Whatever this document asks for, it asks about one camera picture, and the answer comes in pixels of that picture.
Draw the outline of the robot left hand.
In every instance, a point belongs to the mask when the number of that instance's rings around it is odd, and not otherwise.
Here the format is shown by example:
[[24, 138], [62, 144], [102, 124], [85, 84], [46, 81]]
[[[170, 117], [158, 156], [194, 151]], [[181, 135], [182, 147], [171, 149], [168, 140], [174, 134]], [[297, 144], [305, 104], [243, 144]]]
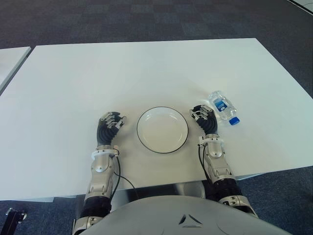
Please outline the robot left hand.
[[126, 119], [127, 117], [121, 117], [119, 112], [107, 112], [102, 115], [97, 126], [97, 146], [111, 145]]

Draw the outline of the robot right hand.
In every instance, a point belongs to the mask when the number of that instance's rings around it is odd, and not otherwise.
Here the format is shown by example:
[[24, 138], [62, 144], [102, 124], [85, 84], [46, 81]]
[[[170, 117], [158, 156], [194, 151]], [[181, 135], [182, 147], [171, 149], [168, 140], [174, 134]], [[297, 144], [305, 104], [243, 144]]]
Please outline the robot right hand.
[[217, 134], [218, 123], [212, 108], [203, 104], [197, 105], [189, 113], [206, 135]]

